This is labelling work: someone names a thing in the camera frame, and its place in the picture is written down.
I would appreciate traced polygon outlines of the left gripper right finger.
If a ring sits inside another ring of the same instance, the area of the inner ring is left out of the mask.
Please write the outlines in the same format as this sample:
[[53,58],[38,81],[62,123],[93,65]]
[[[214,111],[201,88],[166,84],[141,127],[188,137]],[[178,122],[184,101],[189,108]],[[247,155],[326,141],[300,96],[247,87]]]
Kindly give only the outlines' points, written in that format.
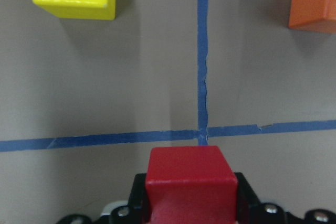
[[313,209],[299,218],[273,202],[261,202],[243,173],[235,173],[237,189],[237,223],[335,223],[335,213],[326,209]]

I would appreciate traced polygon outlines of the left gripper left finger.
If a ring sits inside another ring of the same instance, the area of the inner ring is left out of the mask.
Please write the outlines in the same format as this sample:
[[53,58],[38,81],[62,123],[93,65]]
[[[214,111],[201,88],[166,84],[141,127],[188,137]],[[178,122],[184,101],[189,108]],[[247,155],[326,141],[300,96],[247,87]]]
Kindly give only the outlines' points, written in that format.
[[82,214],[62,217],[58,223],[149,223],[150,207],[145,189],[145,173],[136,174],[129,199],[125,203],[113,202],[105,206],[101,216],[92,220]]

